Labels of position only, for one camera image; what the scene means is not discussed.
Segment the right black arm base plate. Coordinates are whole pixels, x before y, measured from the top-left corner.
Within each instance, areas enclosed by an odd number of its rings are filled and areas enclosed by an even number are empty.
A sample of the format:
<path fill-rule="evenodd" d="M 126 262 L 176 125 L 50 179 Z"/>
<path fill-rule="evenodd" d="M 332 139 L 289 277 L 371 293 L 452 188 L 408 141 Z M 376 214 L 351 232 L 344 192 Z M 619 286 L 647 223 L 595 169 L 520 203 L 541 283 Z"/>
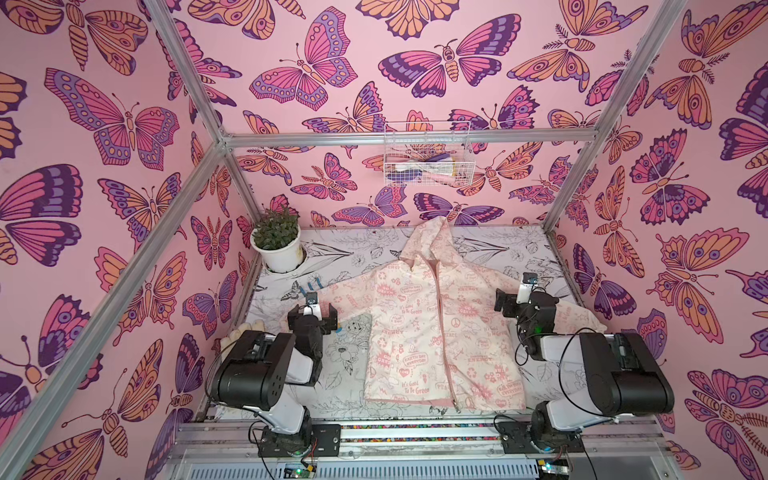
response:
<path fill-rule="evenodd" d="M 494 428 L 505 454 L 583 453 L 584 444 L 575 432 L 561 432 L 529 422 L 502 418 Z"/>

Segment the pink printed hooded jacket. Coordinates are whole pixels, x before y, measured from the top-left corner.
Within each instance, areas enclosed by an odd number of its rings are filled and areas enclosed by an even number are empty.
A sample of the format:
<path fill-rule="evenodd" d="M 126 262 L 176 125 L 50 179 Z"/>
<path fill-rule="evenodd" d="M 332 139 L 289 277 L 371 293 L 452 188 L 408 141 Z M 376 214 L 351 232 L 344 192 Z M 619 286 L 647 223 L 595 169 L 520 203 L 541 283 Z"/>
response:
<path fill-rule="evenodd" d="M 449 223 L 415 228 L 397 260 L 319 291 L 323 313 L 341 324 L 368 314 L 364 398 L 460 410 L 523 410 L 523 378 L 498 290 L 521 283 L 465 260 Z"/>

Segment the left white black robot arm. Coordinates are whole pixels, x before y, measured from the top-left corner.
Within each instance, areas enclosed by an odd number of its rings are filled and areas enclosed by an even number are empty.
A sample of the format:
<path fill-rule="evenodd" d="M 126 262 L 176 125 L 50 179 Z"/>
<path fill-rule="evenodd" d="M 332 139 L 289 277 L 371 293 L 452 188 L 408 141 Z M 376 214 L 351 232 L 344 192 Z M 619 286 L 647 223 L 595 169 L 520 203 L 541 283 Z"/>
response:
<path fill-rule="evenodd" d="M 338 311 L 307 300 L 288 312 L 287 321 L 284 333 L 242 333 L 229 346 L 207 392 L 216 404 L 254 413 L 265 423 L 266 441 L 299 454 L 314 443 L 312 420 L 308 408 L 284 389 L 315 386 L 322 372 L 323 341 L 338 329 Z"/>

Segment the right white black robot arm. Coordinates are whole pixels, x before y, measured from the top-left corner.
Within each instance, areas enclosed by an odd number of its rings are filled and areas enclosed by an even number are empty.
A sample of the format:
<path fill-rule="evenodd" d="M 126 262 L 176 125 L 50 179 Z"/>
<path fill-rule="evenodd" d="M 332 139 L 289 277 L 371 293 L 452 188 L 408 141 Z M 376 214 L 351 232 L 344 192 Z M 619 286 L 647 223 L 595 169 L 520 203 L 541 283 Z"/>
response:
<path fill-rule="evenodd" d="M 673 389 L 637 333 L 604 334 L 580 327 L 573 334 L 555 331 L 559 300 L 523 284 L 515 294 L 495 292 L 494 310 L 515 321 L 514 332 L 527 358 L 580 367 L 586 386 L 539 403 L 531 414 L 528 436 L 541 452 L 561 449 L 587 427 L 621 415 L 636 417 L 673 411 Z"/>

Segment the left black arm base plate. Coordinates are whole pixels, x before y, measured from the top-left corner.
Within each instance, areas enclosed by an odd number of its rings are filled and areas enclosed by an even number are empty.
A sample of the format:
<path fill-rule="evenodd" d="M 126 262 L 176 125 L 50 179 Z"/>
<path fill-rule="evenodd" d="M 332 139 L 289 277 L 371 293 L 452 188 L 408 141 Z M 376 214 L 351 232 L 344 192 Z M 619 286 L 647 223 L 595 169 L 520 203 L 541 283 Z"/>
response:
<path fill-rule="evenodd" d="M 341 426 L 313 425 L 310 430 L 304 428 L 291 435 L 265 430 L 257 445 L 261 455 L 266 458 L 337 457 L 341 446 Z"/>

